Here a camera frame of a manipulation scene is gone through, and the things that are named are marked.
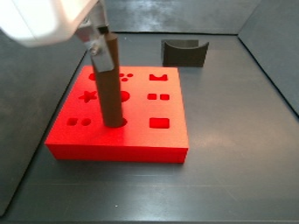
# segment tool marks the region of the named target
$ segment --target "small square hole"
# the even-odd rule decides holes
[[[169,95],[168,94],[160,94],[160,100],[169,101]]]
[[[69,118],[67,121],[67,125],[75,126],[77,124],[79,118]]]
[[[83,126],[88,126],[88,125],[91,124],[91,120],[89,120],[88,118],[84,118],[84,119],[81,120],[80,124],[81,124]]]
[[[147,100],[156,100],[156,94],[148,94]]]

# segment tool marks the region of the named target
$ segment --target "square hole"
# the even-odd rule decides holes
[[[156,100],[156,94],[148,94],[147,100]]]
[[[168,94],[160,94],[160,100],[169,101],[169,95]]]
[[[77,124],[79,118],[69,118],[67,121],[67,125],[75,126]]]
[[[169,129],[169,119],[168,118],[149,118],[149,128],[151,129]]]

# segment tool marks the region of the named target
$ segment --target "gray wall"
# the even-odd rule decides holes
[[[299,114],[299,1],[263,0],[239,38]]]
[[[108,0],[115,32],[237,34],[260,0]]]

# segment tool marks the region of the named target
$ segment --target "circular hole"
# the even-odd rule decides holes
[[[88,126],[91,124],[91,120],[88,118],[84,118],[80,123],[83,126]]]
[[[96,75],[93,73],[89,74],[88,78],[95,81],[96,80]]]
[[[124,127],[125,125],[127,125],[127,119],[123,118],[123,124],[121,124],[121,126],[119,128]]]
[[[129,99],[129,93],[127,91],[121,91],[121,102],[125,102]]]

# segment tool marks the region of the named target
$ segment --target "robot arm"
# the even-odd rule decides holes
[[[120,127],[117,38],[108,33],[104,0],[0,0],[0,27],[29,47],[59,43],[76,33],[92,60],[104,124]]]
[[[99,72],[113,69],[101,26],[108,26],[103,0],[0,1],[0,27],[11,39],[28,47],[45,46],[76,32]]]
[[[24,46],[45,46],[71,38],[97,0],[3,0],[0,27]]]

